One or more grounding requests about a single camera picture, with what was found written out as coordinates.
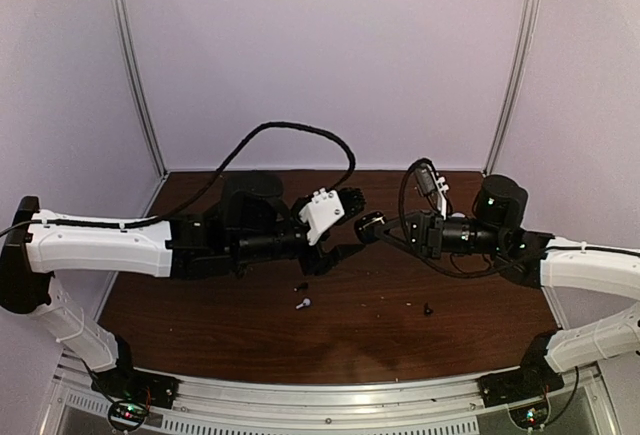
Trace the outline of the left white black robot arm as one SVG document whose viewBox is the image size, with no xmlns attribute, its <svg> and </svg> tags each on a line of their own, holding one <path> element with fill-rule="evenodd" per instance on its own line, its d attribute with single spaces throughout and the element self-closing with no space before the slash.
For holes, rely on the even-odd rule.
<svg viewBox="0 0 640 435">
<path fill-rule="evenodd" d="M 218 203 L 202 214 L 172 212 L 146 219 L 78 218 L 23 198 L 3 233 L 1 306 L 41 321 L 91 373 L 123 399 L 144 379 L 128 344 L 86 318 L 55 281 L 60 270 L 115 271 L 162 279 L 199 280 L 234 274 L 256 263 L 296 260 L 306 275 L 323 275 L 358 253 L 358 245 L 322 247 L 331 228 L 365 208 L 357 188 L 321 188 L 292 206 L 282 181 L 245 172 L 225 181 Z"/>
</svg>

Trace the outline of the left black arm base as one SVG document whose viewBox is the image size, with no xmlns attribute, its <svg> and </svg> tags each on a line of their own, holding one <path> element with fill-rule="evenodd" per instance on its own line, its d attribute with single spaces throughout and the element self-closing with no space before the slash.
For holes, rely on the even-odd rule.
<svg viewBox="0 0 640 435">
<path fill-rule="evenodd" d="M 179 380 L 136 369 L 129 344 L 118 335 L 115 340 L 118 349 L 116 365 L 104 372 L 91 371 L 92 389 L 120 400 L 171 409 L 178 393 Z"/>
</svg>

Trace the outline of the black glossy charging case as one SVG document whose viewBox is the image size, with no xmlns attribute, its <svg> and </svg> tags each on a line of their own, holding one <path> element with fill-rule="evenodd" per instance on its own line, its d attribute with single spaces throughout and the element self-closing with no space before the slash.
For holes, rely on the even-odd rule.
<svg viewBox="0 0 640 435">
<path fill-rule="evenodd" d="M 379 240 L 377 231 L 385 224 L 386 217 L 382 212 L 371 212 L 354 223 L 354 232 L 362 244 L 370 245 Z"/>
</svg>

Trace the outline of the black earbud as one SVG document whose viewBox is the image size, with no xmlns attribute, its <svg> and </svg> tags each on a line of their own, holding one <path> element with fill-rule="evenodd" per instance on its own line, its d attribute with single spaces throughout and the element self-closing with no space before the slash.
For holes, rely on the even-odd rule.
<svg viewBox="0 0 640 435">
<path fill-rule="evenodd" d="M 303 283 L 299 284 L 298 286 L 296 286 L 294 288 L 294 291 L 295 292 L 304 291 L 304 290 L 307 290 L 308 287 L 309 287 L 309 284 L 307 282 L 303 282 Z"/>
<path fill-rule="evenodd" d="M 430 316 L 434 313 L 434 310 L 431 308 L 431 306 L 428 303 L 425 303 L 423 307 L 423 313 L 425 316 Z"/>
</svg>

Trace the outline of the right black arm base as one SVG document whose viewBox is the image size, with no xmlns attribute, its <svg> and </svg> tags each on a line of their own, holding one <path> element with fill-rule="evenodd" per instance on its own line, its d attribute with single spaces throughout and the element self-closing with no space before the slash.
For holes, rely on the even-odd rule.
<svg viewBox="0 0 640 435">
<path fill-rule="evenodd" d="M 511 404 L 542 396 L 564 387 L 561 374 L 545 360 L 547 345 L 554 332 L 537 335 L 525 351 L 517 368 L 481 376 L 477 383 L 485 407 Z"/>
</svg>

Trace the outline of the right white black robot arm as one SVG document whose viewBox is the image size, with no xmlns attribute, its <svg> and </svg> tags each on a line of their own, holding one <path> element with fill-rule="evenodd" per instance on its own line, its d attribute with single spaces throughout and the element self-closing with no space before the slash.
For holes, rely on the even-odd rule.
<svg viewBox="0 0 640 435">
<path fill-rule="evenodd" d="M 529 231 L 521 223 L 528 193 L 502 175 L 486 177 L 472 205 L 471 217 L 449 217 L 444 208 L 379 217 L 364 230 L 373 240 L 395 246 L 436 269 L 444 254 L 485 255 L 492 265 L 474 272 L 499 274 L 529 288 L 578 288 L 639 299 L 639 253 L 596 246 L 550 233 Z M 519 395 L 535 395 L 551 379 L 581 365 L 635 352 L 639 348 L 639 306 L 573 329 L 536 338 L 513 374 Z"/>
</svg>

